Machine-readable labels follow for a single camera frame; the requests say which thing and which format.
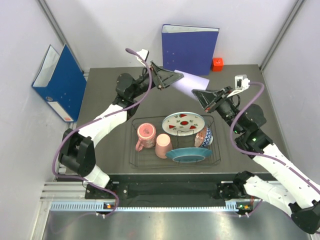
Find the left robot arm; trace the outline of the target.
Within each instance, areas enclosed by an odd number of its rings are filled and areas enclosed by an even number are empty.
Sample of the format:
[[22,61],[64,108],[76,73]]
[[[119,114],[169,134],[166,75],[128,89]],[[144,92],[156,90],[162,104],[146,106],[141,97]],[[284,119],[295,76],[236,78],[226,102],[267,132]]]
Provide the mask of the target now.
[[137,111],[139,96],[146,96],[152,88],[163,90],[181,80],[184,75],[157,66],[154,62],[146,73],[134,79],[122,73],[116,80],[116,97],[112,104],[93,121],[79,130],[64,132],[58,161],[85,181],[96,186],[102,198],[109,198],[114,191],[110,177],[96,164],[95,147],[117,126],[128,121]]

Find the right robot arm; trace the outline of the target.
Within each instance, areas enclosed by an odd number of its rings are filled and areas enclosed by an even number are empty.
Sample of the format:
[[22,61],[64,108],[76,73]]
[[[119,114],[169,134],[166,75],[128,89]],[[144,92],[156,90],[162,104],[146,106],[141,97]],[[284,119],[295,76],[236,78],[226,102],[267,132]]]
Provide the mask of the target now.
[[217,112],[229,125],[233,147],[267,170],[282,186],[275,187],[248,171],[239,173],[233,180],[233,192],[239,198],[258,197],[287,214],[301,230],[308,234],[320,232],[320,186],[299,170],[262,131],[267,122],[262,108],[254,102],[258,93],[246,106],[239,109],[232,98],[242,89],[230,86],[221,90],[192,90],[207,113]]

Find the lavender plastic cup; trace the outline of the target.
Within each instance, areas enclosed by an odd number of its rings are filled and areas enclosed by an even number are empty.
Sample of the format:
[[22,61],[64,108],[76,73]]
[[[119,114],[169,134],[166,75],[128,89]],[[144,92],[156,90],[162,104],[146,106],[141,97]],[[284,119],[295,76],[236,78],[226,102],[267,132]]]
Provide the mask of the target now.
[[209,79],[193,75],[187,72],[183,72],[180,70],[175,70],[174,72],[183,74],[183,78],[174,82],[171,86],[193,99],[196,99],[196,97],[192,93],[192,90],[205,91],[210,82]]

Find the pink patterned mug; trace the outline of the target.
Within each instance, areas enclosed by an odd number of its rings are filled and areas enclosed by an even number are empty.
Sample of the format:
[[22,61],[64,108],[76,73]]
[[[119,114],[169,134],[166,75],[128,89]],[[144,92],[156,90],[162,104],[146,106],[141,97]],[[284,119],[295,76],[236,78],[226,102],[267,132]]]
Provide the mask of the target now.
[[153,148],[156,144],[156,128],[151,123],[143,123],[137,129],[138,141],[135,150],[140,152],[143,148]]

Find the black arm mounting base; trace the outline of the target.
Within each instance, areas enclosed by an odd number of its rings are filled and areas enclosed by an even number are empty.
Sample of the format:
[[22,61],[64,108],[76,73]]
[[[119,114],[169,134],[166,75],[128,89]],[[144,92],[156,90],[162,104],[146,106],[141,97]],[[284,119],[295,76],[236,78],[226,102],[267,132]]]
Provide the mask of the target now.
[[103,191],[87,185],[87,200],[119,198],[120,207],[210,207],[249,199],[235,173],[112,174]]

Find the pink plastic cup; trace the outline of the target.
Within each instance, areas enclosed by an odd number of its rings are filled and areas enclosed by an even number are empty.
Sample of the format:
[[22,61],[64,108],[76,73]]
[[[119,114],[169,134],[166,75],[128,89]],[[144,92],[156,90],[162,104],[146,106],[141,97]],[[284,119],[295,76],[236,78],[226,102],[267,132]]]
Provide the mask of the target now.
[[173,149],[171,138],[169,135],[162,133],[157,136],[156,138],[156,145],[155,145],[155,154],[161,158],[166,159],[167,152]]

